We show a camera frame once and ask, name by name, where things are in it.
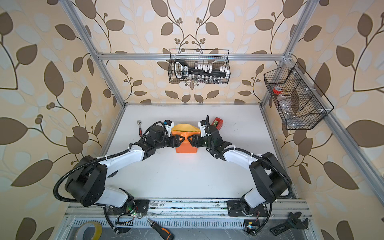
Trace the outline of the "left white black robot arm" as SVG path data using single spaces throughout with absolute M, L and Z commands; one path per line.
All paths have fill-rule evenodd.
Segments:
M 149 158 L 158 149 L 180 147 L 187 137 L 173 135 L 173 125 L 169 120 L 158 121 L 143 133 L 139 141 L 130 144 L 122 152 L 98 158 L 82 158 L 57 181 L 53 189 L 54 197 L 61 202 L 80 203 L 84 207 L 102 206 L 108 224 L 119 234 L 120 231 L 108 216 L 108 208 L 126 209 L 133 197 L 122 188 L 107 188 L 106 179 L 130 164 Z

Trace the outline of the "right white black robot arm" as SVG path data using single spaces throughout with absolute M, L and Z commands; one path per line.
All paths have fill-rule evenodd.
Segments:
M 291 199 L 294 196 L 287 171 L 270 152 L 254 154 L 224 141 L 219 130 L 210 125 L 209 116 L 199 123 L 199 128 L 200 135 L 187 137 L 192 147 L 205 148 L 215 159 L 235 163 L 250 171 L 256 187 L 240 198 L 243 215 L 251 217 L 257 213 L 257 207 L 269 204 L 264 222 L 255 230 L 251 229 L 250 235 L 258 234 L 272 215 L 273 202 L 278 198 Z

